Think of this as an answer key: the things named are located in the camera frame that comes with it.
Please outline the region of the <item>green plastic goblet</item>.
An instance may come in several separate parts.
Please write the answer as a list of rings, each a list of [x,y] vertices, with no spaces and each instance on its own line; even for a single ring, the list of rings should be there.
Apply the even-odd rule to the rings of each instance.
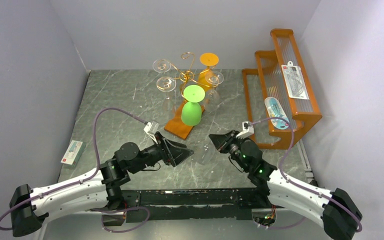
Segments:
[[[205,98],[205,91],[199,85],[189,85],[183,91],[186,100],[181,112],[181,121],[187,126],[196,126],[202,118],[200,102]]]

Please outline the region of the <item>orange plastic goblet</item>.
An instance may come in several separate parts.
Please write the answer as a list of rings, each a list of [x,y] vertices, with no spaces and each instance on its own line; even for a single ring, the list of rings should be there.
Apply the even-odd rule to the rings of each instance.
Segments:
[[[219,57],[215,53],[206,52],[200,56],[199,60],[205,66],[205,69],[198,75],[197,84],[207,92],[211,85],[206,80],[206,74],[218,64]]]

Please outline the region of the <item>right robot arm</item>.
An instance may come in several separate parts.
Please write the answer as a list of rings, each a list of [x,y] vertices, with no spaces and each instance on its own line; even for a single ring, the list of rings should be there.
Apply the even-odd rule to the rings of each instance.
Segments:
[[[250,138],[238,138],[236,130],[209,134],[215,149],[235,161],[255,185],[258,206],[270,204],[293,211],[319,225],[333,240],[351,240],[362,231],[363,215],[343,189],[329,190],[300,181],[263,159]]]

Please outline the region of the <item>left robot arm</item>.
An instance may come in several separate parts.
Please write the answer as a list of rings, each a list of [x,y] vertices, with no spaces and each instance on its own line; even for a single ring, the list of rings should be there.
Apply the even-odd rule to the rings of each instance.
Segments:
[[[185,144],[156,133],[153,145],[139,149],[136,143],[126,142],[111,159],[83,175],[45,187],[22,184],[9,203],[12,235],[29,235],[44,223],[82,210],[115,211],[125,206],[121,186],[131,180],[129,174],[144,171],[159,161],[176,167],[193,153]]]

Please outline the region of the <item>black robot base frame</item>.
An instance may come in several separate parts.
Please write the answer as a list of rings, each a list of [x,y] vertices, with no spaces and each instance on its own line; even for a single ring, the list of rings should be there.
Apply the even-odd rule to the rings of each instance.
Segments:
[[[275,207],[257,199],[253,187],[123,190],[124,203],[115,213],[104,213],[104,227],[149,221],[224,219],[251,220],[271,214]]]

